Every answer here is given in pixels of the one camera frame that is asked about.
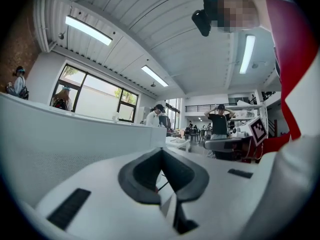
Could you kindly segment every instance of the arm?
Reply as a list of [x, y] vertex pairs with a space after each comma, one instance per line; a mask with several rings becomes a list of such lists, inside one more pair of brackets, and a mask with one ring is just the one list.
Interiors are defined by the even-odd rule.
[[207, 118], [209, 118], [209, 114], [210, 114], [212, 111], [217, 110], [217, 108], [218, 108], [218, 106], [216, 106], [214, 109], [211, 109], [211, 110], [205, 112], [204, 115], [205, 115]]
[[23, 87], [23, 80], [21, 77], [18, 77], [17, 80], [15, 80], [14, 82], [14, 91], [17, 96], [21, 92], [22, 87]]
[[74, 108], [74, 106], [73, 106], [73, 104], [72, 104], [71, 99], [69, 98], [69, 102], [68, 102], [68, 105], [67, 105], [67, 110], [68, 110], [68, 111], [72, 111], [73, 108]]
[[236, 114], [236, 112], [234, 112], [234, 111], [231, 110], [231, 109], [225, 108], [224, 110], [225, 110], [225, 111], [228, 111], [228, 112], [230, 113], [230, 119]]

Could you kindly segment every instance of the black railing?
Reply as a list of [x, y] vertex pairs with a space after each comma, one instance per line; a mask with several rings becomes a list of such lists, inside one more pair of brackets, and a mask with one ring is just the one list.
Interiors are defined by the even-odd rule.
[[[185, 106], [185, 112], [207, 112], [220, 104]], [[237, 103], [224, 103], [225, 106], [236, 106]]]
[[270, 96], [274, 95], [276, 92], [275, 91], [262, 91], [262, 97], [263, 97], [263, 100], [266, 101], [267, 99], [270, 98]]
[[252, 100], [250, 100], [251, 105], [257, 105], [257, 99], [254, 97]]
[[277, 120], [274, 120], [274, 122], [272, 122], [270, 119], [268, 119], [268, 125], [269, 125], [269, 134], [271, 135], [271, 137], [277, 137], [278, 135]]

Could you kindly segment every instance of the shelf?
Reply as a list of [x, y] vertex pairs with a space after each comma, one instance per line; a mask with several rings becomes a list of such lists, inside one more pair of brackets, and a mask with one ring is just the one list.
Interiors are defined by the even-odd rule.
[[236, 118], [230, 118], [230, 121], [250, 121], [255, 118], [256, 117], [236, 117]]
[[230, 109], [230, 110], [258, 110], [261, 109], [264, 105], [244, 105], [244, 106], [238, 106], [238, 105], [234, 105], [234, 106], [225, 106], [226, 109]]

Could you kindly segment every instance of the fluorescent light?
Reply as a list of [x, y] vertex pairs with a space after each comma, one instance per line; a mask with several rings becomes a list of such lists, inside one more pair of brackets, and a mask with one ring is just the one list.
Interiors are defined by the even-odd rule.
[[161, 84], [163, 87], [168, 86], [168, 84], [165, 81], [163, 81], [155, 72], [153, 72], [147, 65], [143, 66], [141, 69], [154, 80], [156, 80], [159, 84]]
[[243, 55], [243, 60], [240, 68], [240, 74], [245, 74], [247, 72], [252, 52], [254, 51], [254, 46], [255, 46], [255, 41], [256, 37], [254, 35], [247, 35], [246, 36], [246, 41], [245, 41], [245, 50], [244, 50], [244, 55]]
[[104, 43], [105, 45], [110, 45], [112, 38], [103, 34], [102, 32], [96, 30], [94, 27], [76, 19], [71, 16], [65, 17], [65, 24], [80, 30], [89, 36], [99, 40], [100, 42]]

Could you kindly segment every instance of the tree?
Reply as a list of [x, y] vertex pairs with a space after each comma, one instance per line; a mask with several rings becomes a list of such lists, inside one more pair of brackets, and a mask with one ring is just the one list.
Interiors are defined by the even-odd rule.
[[73, 67], [70, 66], [66, 66], [65, 71], [63, 72], [63, 78], [65, 78], [66, 76], [72, 76], [74, 74], [76, 74], [78, 72], [78, 70], [76, 70]]
[[[115, 90], [114, 91], [114, 94], [115, 94], [115, 97], [120, 99], [120, 95], [121, 95], [121, 92], [122, 90], [120, 88], [118, 88], [118, 90]], [[122, 94], [122, 99], [121, 99], [123, 102], [126, 102], [126, 103], [130, 103], [130, 104], [133, 104], [135, 105], [136, 104], [136, 101], [137, 101], [137, 96], [133, 95], [132, 93], [130, 92], [127, 92], [127, 91], [123, 91], [123, 94]]]

